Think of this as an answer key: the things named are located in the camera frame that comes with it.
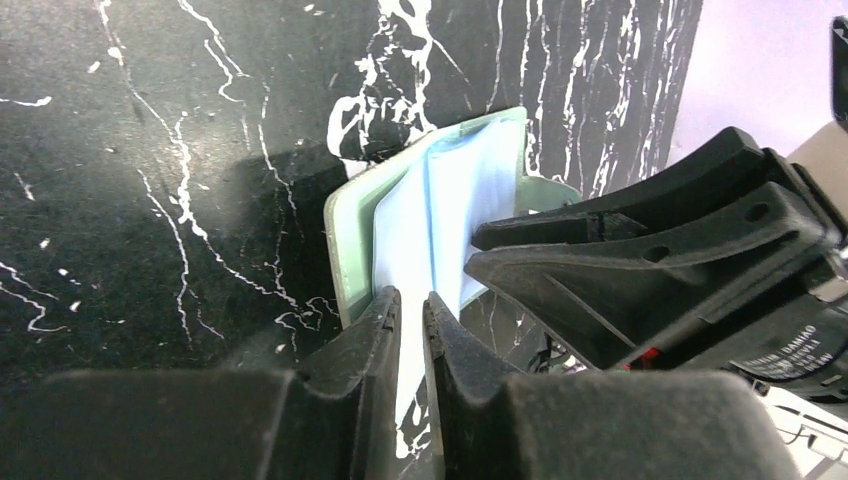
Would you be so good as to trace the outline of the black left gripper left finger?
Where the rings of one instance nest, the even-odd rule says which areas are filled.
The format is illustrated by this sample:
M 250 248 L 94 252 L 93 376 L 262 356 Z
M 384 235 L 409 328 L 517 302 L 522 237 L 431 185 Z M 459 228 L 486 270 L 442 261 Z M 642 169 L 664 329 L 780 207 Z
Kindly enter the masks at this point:
M 401 296 L 296 370 L 78 370 L 1 422 L 5 479 L 386 479 Z

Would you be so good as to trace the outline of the mint green card holder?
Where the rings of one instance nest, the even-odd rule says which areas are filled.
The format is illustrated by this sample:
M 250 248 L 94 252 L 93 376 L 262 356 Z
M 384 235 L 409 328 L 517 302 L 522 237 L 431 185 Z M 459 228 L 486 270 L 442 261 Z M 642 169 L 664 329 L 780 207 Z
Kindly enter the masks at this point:
M 420 446 L 401 424 L 424 379 L 421 307 L 437 293 L 453 314 L 484 292 L 464 271 L 482 224 L 579 201 L 579 192 L 526 172 L 527 113 L 512 107 L 424 135 L 332 193 L 324 223 L 338 315 L 351 325 L 373 295 L 402 298 L 400 364 L 394 384 L 391 459 Z

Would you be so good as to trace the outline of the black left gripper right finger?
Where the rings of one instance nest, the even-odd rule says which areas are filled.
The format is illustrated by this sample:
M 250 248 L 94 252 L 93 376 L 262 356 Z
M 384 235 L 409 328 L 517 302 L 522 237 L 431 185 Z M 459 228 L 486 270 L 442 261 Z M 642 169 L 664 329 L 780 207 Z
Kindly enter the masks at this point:
M 730 374 L 529 374 L 438 295 L 422 320 L 439 479 L 799 477 L 763 405 Z

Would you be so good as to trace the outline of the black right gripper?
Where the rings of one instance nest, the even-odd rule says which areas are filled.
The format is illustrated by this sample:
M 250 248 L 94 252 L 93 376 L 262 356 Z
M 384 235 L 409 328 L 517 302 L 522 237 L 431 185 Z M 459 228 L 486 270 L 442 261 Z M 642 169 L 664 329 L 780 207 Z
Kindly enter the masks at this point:
M 726 368 L 845 404 L 847 132 L 775 153 L 798 192 L 768 182 L 657 233 L 495 248 L 466 270 L 588 367 Z

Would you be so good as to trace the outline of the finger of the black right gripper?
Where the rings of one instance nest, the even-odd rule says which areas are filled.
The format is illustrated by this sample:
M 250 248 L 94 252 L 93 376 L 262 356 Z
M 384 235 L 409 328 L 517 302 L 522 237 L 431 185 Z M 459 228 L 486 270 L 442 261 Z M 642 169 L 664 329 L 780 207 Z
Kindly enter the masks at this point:
M 683 160 L 624 189 L 579 203 L 483 224 L 480 250 L 582 244 L 658 233 L 701 219 L 760 186 L 799 191 L 791 167 L 744 131 L 727 127 Z

